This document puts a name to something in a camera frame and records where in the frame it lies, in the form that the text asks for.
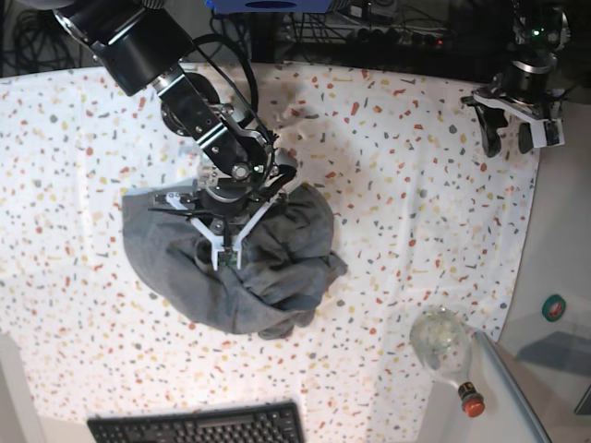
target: gray fabric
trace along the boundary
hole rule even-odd
[[[193,226],[147,210],[155,193],[123,197],[127,258],[154,292],[193,322],[233,334],[282,338],[295,325],[311,323],[326,289],[346,273],[346,265],[331,252],[331,208],[311,186],[296,189],[287,208],[267,212],[244,242],[241,270],[220,267],[217,272],[208,254],[199,252],[207,240]]]

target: orange bottle cap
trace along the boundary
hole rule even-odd
[[[470,418],[475,418],[484,412],[484,402],[478,398],[469,399],[462,405],[465,414]]]

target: green sticker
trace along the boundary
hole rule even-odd
[[[542,315],[547,321],[556,321],[564,315],[566,302],[557,294],[552,295],[542,306]]]

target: speckled fabric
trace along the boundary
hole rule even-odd
[[[0,80],[0,330],[41,414],[294,399],[308,442],[413,441],[430,391],[408,343],[421,307],[499,338],[537,171],[515,122],[488,159],[460,104],[469,85],[326,66],[256,74],[262,117],[328,199],[349,265],[312,325],[276,342],[190,323],[127,263],[122,194],[194,173],[153,91],[128,98],[101,68]]]

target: keyboard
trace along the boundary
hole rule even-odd
[[[304,443],[297,406],[90,419],[97,443]]]

